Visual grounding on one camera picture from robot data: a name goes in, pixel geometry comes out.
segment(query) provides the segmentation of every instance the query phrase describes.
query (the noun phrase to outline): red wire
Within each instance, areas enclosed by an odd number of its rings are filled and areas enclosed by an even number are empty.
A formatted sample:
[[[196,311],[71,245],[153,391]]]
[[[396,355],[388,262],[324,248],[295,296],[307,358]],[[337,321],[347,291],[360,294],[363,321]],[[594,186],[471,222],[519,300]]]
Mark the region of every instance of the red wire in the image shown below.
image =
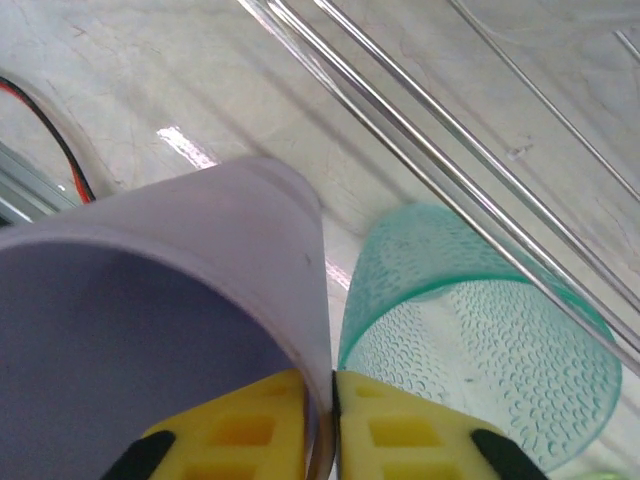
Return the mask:
[[[3,90],[7,93],[9,93],[11,96],[13,96],[14,98],[17,98],[20,103],[22,103],[23,105],[25,105],[27,108],[29,108],[29,110],[31,110],[33,112],[33,109],[31,108],[31,106],[26,103],[22,97],[20,97],[20,95],[18,95],[16,92],[14,92],[11,88],[9,88],[6,85],[0,84],[0,90]],[[78,196],[80,197],[80,200],[82,201],[82,203],[91,203],[91,199],[89,198],[89,195],[87,194],[87,192],[84,190],[84,188],[82,188],[82,184],[80,182],[80,179],[78,178],[78,173],[75,171],[74,168],[71,168],[71,174],[73,175],[73,183],[76,187],[76,191],[78,192]]]

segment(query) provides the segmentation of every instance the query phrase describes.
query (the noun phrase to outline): cable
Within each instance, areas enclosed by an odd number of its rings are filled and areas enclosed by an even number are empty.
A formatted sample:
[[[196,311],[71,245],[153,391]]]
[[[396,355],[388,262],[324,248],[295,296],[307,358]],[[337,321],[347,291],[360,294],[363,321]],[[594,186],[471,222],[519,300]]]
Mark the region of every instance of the cable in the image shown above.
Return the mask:
[[[58,146],[62,149],[64,156],[67,158],[69,162],[69,167],[71,168],[71,173],[73,174],[73,181],[76,186],[76,190],[78,191],[78,195],[83,203],[90,203],[95,201],[96,196],[91,190],[91,186],[87,181],[87,177],[84,175],[78,160],[76,160],[75,155],[69,148],[69,145],[64,140],[58,129],[55,125],[49,120],[49,118],[45,115],[42,109],[38,106],[38,104],[18,85],[13,83],[8,78],[0,76],[0,90],[4,90],[22,103],[24,103],[29,109],[38,117],[38,119],[43,123],[46,129],[49,131],[51,136],[53,136],[54,140],[58,144]]]

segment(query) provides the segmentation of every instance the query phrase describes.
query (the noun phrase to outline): white marble surface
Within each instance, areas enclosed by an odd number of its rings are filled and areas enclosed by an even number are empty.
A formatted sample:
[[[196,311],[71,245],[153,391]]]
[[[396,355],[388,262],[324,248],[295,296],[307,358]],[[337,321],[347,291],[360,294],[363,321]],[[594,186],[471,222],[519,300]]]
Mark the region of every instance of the white marble surface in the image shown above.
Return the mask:
[[[640,330],[637,316],[603,289],[575,256],[310,0],[291,3]],[[393,5],[381,0],[338,3],[577,229],[619,275],[632,286],[640,285],[636,203],[445,0],[428,5],[419,0]],[[106,175],[114,190],[245,155],[280,158],[301,172],[325,208],[332,338],[337,347],[350,275],[366,232],[401,204],[435,201],[431,192],[235,1],[3,0],[1,13],[0,68],[27,79],[48,98],[87,145],[83,165]],[[639,39],[635,31],[630,35]],[[640,175],[640,70],[615,39],[607,35],[579,45],[529,51],[505,47],[640,188],[635,176]],[[0,96],[0,111],[0,139],[72,190],[64,159],[37,120],[6,95]],[[611,449],[594,448],[596,460],[587,469],[607,466],[612,458],[614,463],[619,461]],[[601,458],[606,458],[605,465],[598,463]]]

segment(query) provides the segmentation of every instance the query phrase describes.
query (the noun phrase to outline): black wire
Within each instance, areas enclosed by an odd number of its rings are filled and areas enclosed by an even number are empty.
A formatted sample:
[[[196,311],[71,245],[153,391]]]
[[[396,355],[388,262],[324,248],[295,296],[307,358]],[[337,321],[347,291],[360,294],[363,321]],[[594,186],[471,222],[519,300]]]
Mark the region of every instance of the black wire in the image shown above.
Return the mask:
[[[35,101],[33,101],[31,97],[27,94],[27,92],[22,90],[22,88],[20,88],[18,85],[13,83],[8,78],[5,78],[1,75],[0,75],[0,86],[6,88],[11,93],[15,94],[20,100],[22,100],[24,104],[27,107],[29,107],[31,111],[36,115],[36,117],[38,117],[38,119],[43,123],[43,125],[47,128],[47,130],[51,134],[51,136],[53,136],[56,143],[62,149],[64,156],[67,157],[69,166],[73,170],[73,173],[75,174],[78,182],[80,182],[80,187],[82,188],[84,193],[87,195],[87,198],[92,202],[95,201],[96,196],[94,195],[93,190],[89,186],[87,177],[84,175],[84,172],[82,171],[82,167],[80,167],[80,164],[76,160],[75,155],[69,148],[69,145],[64,140],[64,138],[62,137],[58,129],[53,125],[51,120],[49,120],[49,118],[45,115],[45,113],[38,106],[38,104]]]

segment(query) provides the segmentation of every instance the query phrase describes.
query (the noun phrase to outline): teal plastic cup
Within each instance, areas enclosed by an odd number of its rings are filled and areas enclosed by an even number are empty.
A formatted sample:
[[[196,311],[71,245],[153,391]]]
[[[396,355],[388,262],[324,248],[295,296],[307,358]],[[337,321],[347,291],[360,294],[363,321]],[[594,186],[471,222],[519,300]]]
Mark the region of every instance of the teal plastic cup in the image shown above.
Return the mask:
[[[491,422],[545,471],[598,436],[622,383],[613,355],[453,212],[424,204],[388,215],[367,238],[339,368]]]

